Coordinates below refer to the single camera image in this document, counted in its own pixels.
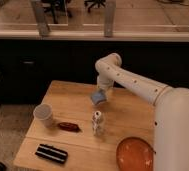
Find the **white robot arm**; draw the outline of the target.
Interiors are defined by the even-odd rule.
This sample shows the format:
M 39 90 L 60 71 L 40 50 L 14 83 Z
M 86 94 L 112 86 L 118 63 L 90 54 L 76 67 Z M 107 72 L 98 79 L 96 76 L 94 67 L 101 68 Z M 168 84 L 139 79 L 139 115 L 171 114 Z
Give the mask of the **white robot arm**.
M 121 68 L 117 53 L 95 63 L 97 85 L 107 91 L 114 82 L 155 106 L 154 171 L 189 171 L 189 89 L 140 76 Z

